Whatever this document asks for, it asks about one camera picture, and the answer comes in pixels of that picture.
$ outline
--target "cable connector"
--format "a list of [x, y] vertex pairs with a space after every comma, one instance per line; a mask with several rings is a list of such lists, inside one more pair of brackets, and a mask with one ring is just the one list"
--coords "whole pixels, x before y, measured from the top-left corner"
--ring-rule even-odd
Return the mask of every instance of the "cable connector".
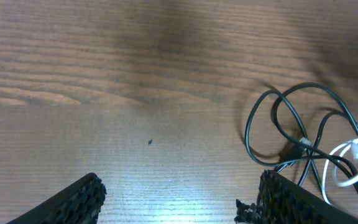
[[[345, 153], [349, 150], [352, 151], [353, 156], [355, 159], [358, 160], [358, 138], [357, 139], [353, 139], [347, 142], [344, 142], [340, 145], [338, 145], [335, 149], [333, 149], [329, 155], [334, 155], [335, 152], [342, 150], [341, 153], [339, 154], [339, 157], [343, 157], [345, 155]], [[321, 182], [321, 193], [323, 195], [324, 200], [328, 203], [331, 204], [327, 198], [326, 195], [326, 178], [327, 178], [327, 170], [328, 170], [328, 164], [329, 164], [329, 160], [326, 160], [326, 163], [324, 165], [324, 170], [323, 170], [323, 179]], [[355, 184], [358, 182], [358, 174], [357, 175], [353, 175], [352, 177], [350, 177], [348, 180], [342, 181], [340, 182], [338, 180], [337, 177], [337, 166], [334, 166], [334, 170], [333, 170], [333, 179], [336, 183], [336, 185], [338, 185], [339, 187], [347, 187], [350, 186], [352, 184]]]
[[[307, 144], [308, 146], [311, 146], [311, 141], [309, 139], [302, 137], [299, 140], [300, 143]], [[299, 146], [297, 144], [294, 144], [291, 149], [282, 157], [282, 161], [291, 161], [294, 159], [299, 159], [304, 153], [306, 152], [306, 148]], [[295, 162], [289, 163], [289, 166], [293, 166]]]

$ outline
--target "white wire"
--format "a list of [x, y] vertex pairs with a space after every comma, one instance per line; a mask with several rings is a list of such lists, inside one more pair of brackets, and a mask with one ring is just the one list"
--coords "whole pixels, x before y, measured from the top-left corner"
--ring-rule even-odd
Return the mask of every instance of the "white wire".
[[[342, 149], [342, 152], [340, 153], [340, 157], [343, 157], [343, 155], [352, 147], [353, 144], [358, 144], [358, 138], [357, 139], [353, 139], [353, 140], [350, 140], [350, 141], [347, 141], [345, 143], [342, 143], [341, 145], [339, 145], [338, 147], [336, 147], [335, 149], [333, 149], [329, 155], [333, 155], [335, 152], [337, 152], [338, 150]], [[327, 198], [327, 195], [326, 195], [326, 178], [327, 178], [327, 170], [328, 170], [328, 164], [329, 164], [329, 160], [326, 160], [326, 163], [324, 165], [324, 171], [323, 171], [323, 180], [322, 180], [322, 183], [321, 183], [321, 191], [322, 191], [322, 195], [323, 195], [323, 198], [324, 200], [328, 203], [328, 204], [331, 204]], [[344, 182], [340, 182], [338, 181], [337, 179], [337, 167], [334, 166], [334, 169], [333, 169], [333, 179], [334, 181], [337, 183], [338, 186], [340, 187], [346, 187], [346, 186], [349, 186], [349, 185], [352, 185], [352, 184], [355, 184], [356, 182], [358, 182], [358, 174], [353, 176], [352, 178], [350, 178], [349, 180], [346, 180]]]

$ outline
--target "black plastic object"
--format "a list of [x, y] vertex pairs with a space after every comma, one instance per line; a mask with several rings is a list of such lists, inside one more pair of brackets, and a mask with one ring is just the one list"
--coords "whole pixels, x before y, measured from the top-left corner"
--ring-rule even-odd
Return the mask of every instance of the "black plastic object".
[[[305, 139], [305, 138], [301, 138], [299, 140], [300, 143], [303, 144], [307, 144], [307, 145], [311, 145], [311, 142], [309, 142], [309, 140]], [[282, 158], [280, 159], [280, 162], [284, 162], [284, 161], [292, 161], [295, 159], [299, 159], [301, 156], [303, 156], [306, 152], [306, 148], [305, 147], [301, 147], [298, 144], [294, 144], [292, 145], [291, 149], [282, 156]], [[291, 162], [288, 164], [288, 166], [293, 166], [296, 162]]]
[[262, 206], [236, 201], [236, 222], [358, 223], [358, 219], [327, 204], [280, 174], [265, 170], [260, 177]]
[[101, 179], [89, 173], [8, 224], [94, 224], [105, 198]]

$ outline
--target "cable plug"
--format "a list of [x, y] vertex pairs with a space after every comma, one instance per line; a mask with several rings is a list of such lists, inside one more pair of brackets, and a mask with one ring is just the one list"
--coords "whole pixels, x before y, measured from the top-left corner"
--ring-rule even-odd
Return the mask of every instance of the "cable plug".
[[[300, 143], [307, 144], [308, 146], [311, 146], [311, 141], [309, 139], [302, 137], [299, 140]], [[287, 153], [283, 155], [281, 158], [281, 161], [291, 161], [294, 159], [299, 159], [304, 153], [306, 152], [306, 148], [299, 146], [298, 144], [294, 144], [290, 150], [288, 150]], [[295, 162], [291, 162], [288, 164], [288, 166], [293, 166]]]

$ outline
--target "wood grain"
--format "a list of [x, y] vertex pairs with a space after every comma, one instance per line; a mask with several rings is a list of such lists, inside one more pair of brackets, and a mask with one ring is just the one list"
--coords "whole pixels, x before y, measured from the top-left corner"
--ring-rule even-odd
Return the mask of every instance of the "wood grain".
[[[87, 172], [108, 188], [100, 223], [232, 223], [265, 169], [241, 142], [251, 107], [266, 85], [310, 81], [358, 120], [358, 1], [0, 0], [0, 223]], [[290, 99], [312, 136], [334, 106]], [[272, 101], [252, 131], [268, 155], [285, 145]], [[322, 150], [352, 137], [333, 118]], [[354, 191], [329, 186], [358, 216]]]

